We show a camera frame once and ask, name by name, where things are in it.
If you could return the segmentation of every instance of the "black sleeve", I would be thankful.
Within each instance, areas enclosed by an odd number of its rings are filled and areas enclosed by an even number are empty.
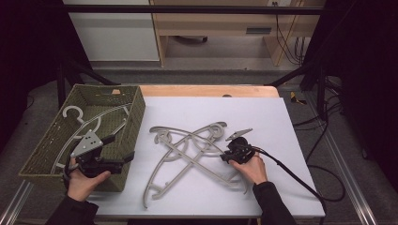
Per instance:
[[[253,193],[263,210],[263,215],[261,216],[262,225],[296,224],[273,183],[264,182],[254,185]]]
[[[90,202],[78,202],[70,197],[58,205],[46,225],[92,225],[98,206]]]

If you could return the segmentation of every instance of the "green wicker basket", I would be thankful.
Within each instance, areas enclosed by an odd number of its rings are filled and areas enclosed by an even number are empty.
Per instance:
[[[67,117],[64,117],[63,111],[68,106],[76,106],[83,111],[81,122],[77,119],[77,110],[67,110]],[[123,122],[126,125],[116,133],[114,142],[103,146],[101,156],[121,159],[134,151],[145,111],[140,87],[76,84],[35,151],[20,170],[19,176],[43,188],[65,190],[62,168],[54,165],[57,162],[65,165],[73,143],[79,141],[73,137],[83,136],[89,129],[94,130],[99,121],[96,118],[106,111],[108,113],[100,117],[100,126],[96,131],[100,138],[110,135]],[[96,191],[122,191],[129,167],[129,163],[125,164],[121,174],[112,174],[97,186]]]

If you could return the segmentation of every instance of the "white cabinet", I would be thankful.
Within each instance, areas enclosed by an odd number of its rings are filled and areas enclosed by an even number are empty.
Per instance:
[[[149,5],[147,0],[64,0],[65,4]],[[70,13],[90,61],[159,61],[149,13]]]

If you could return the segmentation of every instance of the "black metal frame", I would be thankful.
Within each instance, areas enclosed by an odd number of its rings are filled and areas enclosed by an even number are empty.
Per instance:
[[[326,8],[326,7],[226,7],[226,6],[140,6],[140,5],[43,5],[42,9],[50,11],[63,11],[71,13],[197,13],[197,14],[271,14],[271,15],[333,15],[333,14],[346,14],[347,12],[341,8]],[[318,112],[323,115],[323,97],[324,97],[324,85],[323,81],[320,82],[318,77],[324,77],[324,70],[322,69],[322,59],[327,54],[326,51],[329,49],[327,46],[329,42],[336,42],[334,38],[335,31],[338,30],[338,25],[333,29],[326,40],[323,41],[321,47],[316,51],[316,54],[311,60],[304,60],[302,67],[288,73],[279,80],[265,84],[272,86],[279,86],[292,78],[307,74],[308,79],[304,79],[305,83],[301,83],[300,87],[304,90],[309,90],[313,87],[316,82],[318,85]],[[103,84],[116,84],[102,78],[99,74],[95,73],[91,68],[85,68],[73,59],[68,60],[69,65],[73,68],[77,68],[81,72],[93,77]],[[59,103],[65,100],[65,88],[60,87],[64,85],[63,81],[60,81],[65,77],[63,75],[64,68],[59,70],[58,74],[58,95]]]

